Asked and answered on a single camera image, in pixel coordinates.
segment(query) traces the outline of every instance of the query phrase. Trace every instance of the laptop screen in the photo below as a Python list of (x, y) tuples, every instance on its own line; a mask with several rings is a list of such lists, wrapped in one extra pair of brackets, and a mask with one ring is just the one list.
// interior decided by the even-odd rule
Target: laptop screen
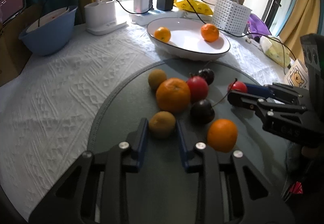
[(5, 24), (25, 6), (25, 0), (1, 0), (0, 1), (0, 22)]

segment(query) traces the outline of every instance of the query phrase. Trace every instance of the perforated plastic basket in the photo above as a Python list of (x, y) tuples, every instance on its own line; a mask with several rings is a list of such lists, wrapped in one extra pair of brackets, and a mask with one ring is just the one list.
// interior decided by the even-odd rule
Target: perforated plastic basket
[(241, 36), (251, 11), (230, 0), (216, 0), (212, 21), (217, 28)]

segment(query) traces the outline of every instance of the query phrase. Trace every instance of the textured tablecloth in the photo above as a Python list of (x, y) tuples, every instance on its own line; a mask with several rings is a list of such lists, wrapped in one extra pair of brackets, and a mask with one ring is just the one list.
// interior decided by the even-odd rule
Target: textured tablecloth
[[(231, 49), (219, 61), (260, 84), (282, 82), (279, 65), (244, 39), (228, 39)], [(143, 27), (93, 36), (80, 25), (61, 51), (33, 55), (18, 78), (0, 87), (0, 184), (25, 219), (86, 149), (92, 121), (111, 91), (169, 57), (156, 51)]]

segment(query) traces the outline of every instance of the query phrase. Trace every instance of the silver screw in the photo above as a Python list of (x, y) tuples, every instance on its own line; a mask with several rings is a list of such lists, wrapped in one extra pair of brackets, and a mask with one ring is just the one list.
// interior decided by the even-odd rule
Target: silver screw
[(129, 143), (128, 142), (120, 142), (118, 146), (121, 149), (126, 149), (129, 147)]
[(241, 158), (241, 157), (243, 157), (243, 152), (240, 150), (235, 150), (233, 152), (233, 156), (235, 156), (236, 158)]
[(197, 148), (197, 149), (200, 149), (200, 150), (203, 150), (203, 149), (206, 148), (206, 144), (203, 143), (203, 142), (198, 142), (198, 143), (196, 144), (196, 148)]
[(92, 153), (91, 153), (90, 151), (84, 151), (84, 152), (82, 153), (82, 156), (83, 156), (84, 158), (90, 158), (90, 157), (92, 156)]

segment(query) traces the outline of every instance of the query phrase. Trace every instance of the cartoon bear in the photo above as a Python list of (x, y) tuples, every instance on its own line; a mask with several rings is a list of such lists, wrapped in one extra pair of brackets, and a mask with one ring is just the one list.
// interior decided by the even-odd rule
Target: cartoon bear
[(304, 84), (304, 80), (302, 79), (302, 76), (299, 73), (298, 69), (295, 69), (295, 71), (290, 75), (290, 79), (294, 86), (296, 87), (302, 87)]

